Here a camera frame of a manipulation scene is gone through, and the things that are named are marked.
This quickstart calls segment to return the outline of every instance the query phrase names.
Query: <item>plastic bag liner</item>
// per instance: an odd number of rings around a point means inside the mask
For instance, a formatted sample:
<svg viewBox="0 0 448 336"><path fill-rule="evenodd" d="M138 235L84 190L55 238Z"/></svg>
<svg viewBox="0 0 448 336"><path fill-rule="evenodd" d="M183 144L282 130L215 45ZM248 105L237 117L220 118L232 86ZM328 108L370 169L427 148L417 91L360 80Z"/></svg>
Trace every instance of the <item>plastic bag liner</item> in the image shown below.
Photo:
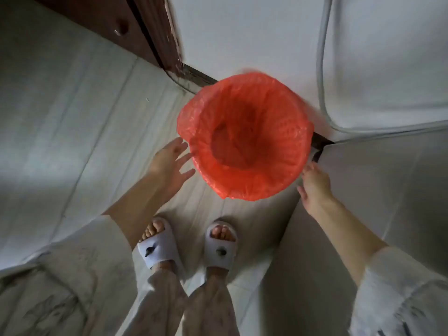
<svg viewBox="0 0 448 336"><path fill-rule="evenodd" d="M300 175L311 149L306 103L263 73L204 87L181 110L177 132L221 198L270 197Z"/></svg>

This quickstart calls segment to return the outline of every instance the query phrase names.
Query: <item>slide sandal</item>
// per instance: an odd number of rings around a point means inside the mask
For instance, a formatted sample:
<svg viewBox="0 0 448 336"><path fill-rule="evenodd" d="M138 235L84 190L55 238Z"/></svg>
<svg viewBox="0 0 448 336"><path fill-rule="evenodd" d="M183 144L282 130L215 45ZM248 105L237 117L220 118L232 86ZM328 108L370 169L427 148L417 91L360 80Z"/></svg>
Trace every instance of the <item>slide sandal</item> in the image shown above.
<svg viewBox="0 0 448 336"><path fill-rule="evenodd" d="M157 219L163 221L165 230L138 243L138 252L142 255L149 269L154 264L162 261L174 261L176 274L183 279L185 274L184 266L177 251L176 239L172 233L171 226L166 219L162 217L157 217Z"/></svg>
<svg viewBox="0 0 448 336"><path fill-rule="evenodd" d="M235 241L223 241L221 239L215 239L210 236L211 231L217 225L227 227L232 235L235 237ZM230 270L233 265L233 260L237 254L238 237L235 229L226 222L215 221L210 225L205 233L204 244L204 265L205 267L217 266L223 269Z"/></svg>

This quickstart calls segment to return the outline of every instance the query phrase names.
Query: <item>white cable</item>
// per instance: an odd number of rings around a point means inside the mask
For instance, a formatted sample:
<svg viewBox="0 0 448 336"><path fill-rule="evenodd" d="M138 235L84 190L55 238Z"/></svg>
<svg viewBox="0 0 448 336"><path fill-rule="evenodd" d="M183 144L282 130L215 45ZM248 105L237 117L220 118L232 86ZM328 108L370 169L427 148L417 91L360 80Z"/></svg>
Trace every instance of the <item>white cable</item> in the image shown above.
<svg viewBox="0 0 448 336"><path fill-rule="evenodd" d="M323 1L323 12L322 12L322 20L320 22L319 40L317 43L317 61L316 61L317 93L319 99L319 107L326 121L331 126L331 128L344 133L387 134L387 133L402 133L416 130L431 130L441 128L444 126L448 127L448 120L441 120L424 124L414 124L414 125L379 128L379 129L352 129L352 128L340 127L333 121L333 119L328 114L327 107L325 106L325 90L323 87L323 53L325 51L325 40L327 38L328 22L330 20L332 3L333 0Z"/></svg>

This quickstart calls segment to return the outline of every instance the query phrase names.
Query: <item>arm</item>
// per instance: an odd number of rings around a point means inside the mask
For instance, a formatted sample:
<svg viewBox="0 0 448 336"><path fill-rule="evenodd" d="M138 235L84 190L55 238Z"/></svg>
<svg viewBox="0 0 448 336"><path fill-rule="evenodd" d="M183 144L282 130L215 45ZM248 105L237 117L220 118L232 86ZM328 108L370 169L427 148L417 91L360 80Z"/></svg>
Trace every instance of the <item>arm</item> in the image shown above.
<svg viewBox="0 0 448 336"><path fill-rule="evenodd" d="M181 167L192 157L188 153L177 159L187 147L180 137L168 143L156 153L147 174L104 212L103 215L109 215L119 226L131 248L145 231L148 217L153 217L194 175L194 169L180 173Z"/></svg>
<svg viewBox="0 0 448 336"><path fill-rule="evenodd" d="M334 198L330 178L316 163L303 170L303 187L297 189L306 211L318 222L359 286L372 256L387 246Z"/></svg>

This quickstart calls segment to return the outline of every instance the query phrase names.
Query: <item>right hand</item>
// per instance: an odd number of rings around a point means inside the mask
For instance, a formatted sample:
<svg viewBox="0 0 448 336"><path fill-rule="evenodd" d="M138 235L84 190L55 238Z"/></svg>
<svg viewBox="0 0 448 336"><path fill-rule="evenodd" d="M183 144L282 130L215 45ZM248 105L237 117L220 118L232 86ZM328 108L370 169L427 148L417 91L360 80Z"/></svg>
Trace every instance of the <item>right hand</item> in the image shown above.
<svg viewBox="0 0 448 336"><path fill-rule="evenodd" d="M305 165L302 171L303 186L297 186L303 207L314 216L319 207L327 200L333 199L330 177L312 162Z"/></svg>

